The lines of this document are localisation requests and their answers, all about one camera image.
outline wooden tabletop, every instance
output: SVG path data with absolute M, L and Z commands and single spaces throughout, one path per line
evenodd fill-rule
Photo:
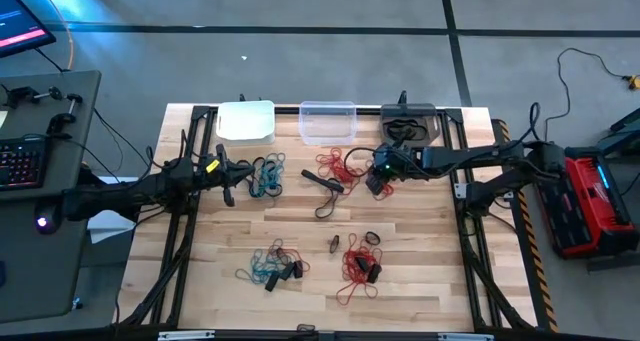
M 156 162 L 177 156 L 180 130 L 187 131 L 193 106 L 167 106 Z M 492 144 L 488 109 L 462 111 L 469 146 Z M 327 195 L 319 185 L 301 177 L 300 171 L 317 170 L 315 156 L 329 153 L 330 148 L 305 146 L 298 134 L 297 115 L 277 115 L 276 121 L 272 145 L 228 147 L 227 153 L 232 161 L 286 153 L 283 193 L 275 202 L 252 199 L 243 183 L 233 190 L 234 208 L 224 205 L 219 189 L 202 194 L 180 327 L 295 329 L 303 323 L 343 331 L 471 331 L 449 179 L 393 182 L 395 193 L 382 201 L 372 197 L 363 180 L 350 196 L 340 197 L 331 218 L 317 220 L 314 210 Z M 378 117 L 359 117 L 354 145 L 378 146 L 378 121 Z M 455 129 L 452 132 L 457 139 Z M 442 145 L 442 138 L 434 145 Z M 364 164 L 366 157 L 366 153 L 358 154 L 354 165 Z M 500 172 L 499 167 L 476 169 L 474 176 L 482 181 Z M 491 211 L 513 222 L 510 211 L 495 205 Z M 159 216 L 136 231 L 119 296 L 123 317 L 133 311 L 158 277 L 168 220 L 168 215 Z M 484 228 L 496 283 L 520 315 L 535 325 L 517 236 L 490 217 L 484 218 Z M 348 284 L 342 279 L 342 253 L 348 248 L 348 235 L 353 232 L 361 237 L 367 231 L 382 238 L 383 271 L 375 284 L 378 297 L 367 298 L 360 286 L 349 305 L 341 306 L 336 292 Z M 340 236 L 341 245 L 331 255 L 328 242 L 334 235 Z M 234 276 L 236 269 L 249 268 L 255 249 L 266 249 L 276 238 L 283 239 L 285 247 L 297 249 L 309 262 L 311 270 L 303 278 L 280 281 L 270 293 L 264 286 Z M 489 320 L 484 287 L 479 287 L 479 293 L 483 315 Z M 163 319 L 171 295 L 172 291 L 166 298 Z

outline white container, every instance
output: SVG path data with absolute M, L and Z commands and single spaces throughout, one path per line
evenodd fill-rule
M 300 104 L 298 131 L 307 145 L 351 145 L 358 129 L 351 101 L 305 101 Z
M 225 102 L 218 106 L 216 136 L 225 146 L 268 145 L 276 139 L 271 101 Z

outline red power station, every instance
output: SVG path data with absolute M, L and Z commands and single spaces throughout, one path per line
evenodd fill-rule
M 565 180 L 538 184 L 556 253 L 583 258 L 636 250 L 640 233 L 631 223 L 602 152 L 567 148 L 565 155 Z

